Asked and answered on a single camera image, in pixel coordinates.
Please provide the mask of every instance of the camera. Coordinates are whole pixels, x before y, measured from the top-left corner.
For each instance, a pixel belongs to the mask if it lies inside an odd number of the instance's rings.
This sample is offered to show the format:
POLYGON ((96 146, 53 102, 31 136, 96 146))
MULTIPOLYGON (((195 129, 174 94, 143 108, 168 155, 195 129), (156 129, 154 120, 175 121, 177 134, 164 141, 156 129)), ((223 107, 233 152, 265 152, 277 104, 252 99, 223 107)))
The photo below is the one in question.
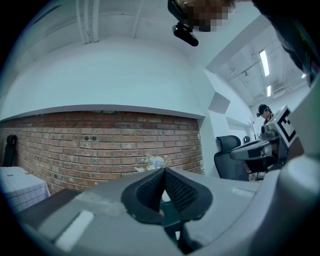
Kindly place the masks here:
POLYGON ((199 44, 198 39, 192 34, 193 26, 187 26, 188 24, 187 17, 179 8, 179 6, 175 3, 175 0, 168 0, 168 10, 169 12, 179 21, 177 25, 172 27, 173 34, 185 41, 191 46, 197 46, 199 44))
POLYGON ((172 32, 177 38, 180 38, 193 47, 199 44, 198 39, 194 36, 194 34, 192 34, 193 30, 184 25, 182 22, 178 22, 177 25, 174 25, 172 27, 172 32))

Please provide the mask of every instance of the white table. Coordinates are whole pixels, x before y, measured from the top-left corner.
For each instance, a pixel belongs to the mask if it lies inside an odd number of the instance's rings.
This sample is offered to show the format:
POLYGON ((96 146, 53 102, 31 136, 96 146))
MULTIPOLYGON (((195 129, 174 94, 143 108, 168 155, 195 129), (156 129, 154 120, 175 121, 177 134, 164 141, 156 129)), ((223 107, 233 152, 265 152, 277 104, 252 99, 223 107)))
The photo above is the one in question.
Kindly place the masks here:
POLYGON ((50 196, 47 183, 21 167, 0 167, 0 183, 14 213, 50 196))

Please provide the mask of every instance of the brick wall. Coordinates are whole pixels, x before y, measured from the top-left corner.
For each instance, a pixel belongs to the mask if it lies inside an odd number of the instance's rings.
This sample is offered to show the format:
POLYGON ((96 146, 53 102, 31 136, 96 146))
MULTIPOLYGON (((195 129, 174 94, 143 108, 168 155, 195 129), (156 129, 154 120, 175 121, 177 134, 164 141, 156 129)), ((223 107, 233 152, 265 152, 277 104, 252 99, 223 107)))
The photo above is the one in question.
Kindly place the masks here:
POLYGON ((52 194, 83 191, 146 166, 147 155, 166 155, 167 166, 203 174, 196 119, 135 112, 60 112, 0 125, 0 162, 6 139, 18 137, 16 165, 46 180, 52 194))

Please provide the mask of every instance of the ceiling light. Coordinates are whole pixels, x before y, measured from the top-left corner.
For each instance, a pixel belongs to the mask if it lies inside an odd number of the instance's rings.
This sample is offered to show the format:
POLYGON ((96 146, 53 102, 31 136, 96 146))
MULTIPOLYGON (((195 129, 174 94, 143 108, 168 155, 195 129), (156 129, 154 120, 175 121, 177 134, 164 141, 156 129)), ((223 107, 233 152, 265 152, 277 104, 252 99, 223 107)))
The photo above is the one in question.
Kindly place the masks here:
POLYGON ((269 75, 269 65, 268 65, 268 59, 267 59, 266 51, 263 50, 259 54, 260 54, 261 61, 262 61, 262 64, 263 64, 264 75, 267 76, 267 75, 269 75))
POLYGON ((266 88, 266 95, 267 95, 268 97, 271 96, 271 85, 269 85, 269 86, 266 88))

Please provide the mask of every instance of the pipe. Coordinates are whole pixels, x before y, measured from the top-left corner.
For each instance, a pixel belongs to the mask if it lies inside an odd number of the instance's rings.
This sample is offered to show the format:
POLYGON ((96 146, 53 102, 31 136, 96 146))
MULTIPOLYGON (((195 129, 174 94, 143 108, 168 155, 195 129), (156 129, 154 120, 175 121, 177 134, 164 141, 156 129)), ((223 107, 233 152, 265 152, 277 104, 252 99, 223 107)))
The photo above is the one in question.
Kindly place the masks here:
POLYGON ((257 140, 257 137, 256 137, 256 131, 255 131, 255 128, 254 128, 254 120, 250 117, 250 120, 251 120, 251 125, 252 125, 252 129, 253 129, 253 133, 254 133, 254 140, 256 141, 257 140))
POLYGON ((84 38, 86 43, 90 43, 89 32, 89 0, 84 0, 84 38))
POLYGON ((84 38, 84 33, 82 31, 79 0, 75 0, 75 12, 76 12, 76 20, 77 20, 77 23, 78 23, 78 29, 79 29, 80 36, 81 36, 81 41, 82 41, 83 44, 85 44, 86 41, 85 41, 85 38, 84 38))
POLYGON ((92 30, 93 30, 93 41, 96 43, 99 41, 99 4, 100 0, 94 0, 93 12, 92 12, 92 30))
POLYGON ((131 38, 135 38, 135 36, 136 36, 137 24, 138 24, 138 20, 139 20, 140 13, 141 13, 141 10, 142 10, 142 6, 144 5, 144 2, 145 2, 145 0, 141 0, 140 5, 138 7, 138 10, 136 12, 134 23, 133 23, 133 27, 132 27, 131 38))
POLYGON ((226 62, 226 63, 228 64, 229 68, 232 69, 232 72, 234 72, 234 73, 236 74, 236 77, 239 78, 239 80, 242 82, 244 88, 248 89, 248 88, 246 87, 244 81, 242 81, 241 78, 240 78, 240 76, 237 74, 236 69, 233 68, 228 62, 226 62))

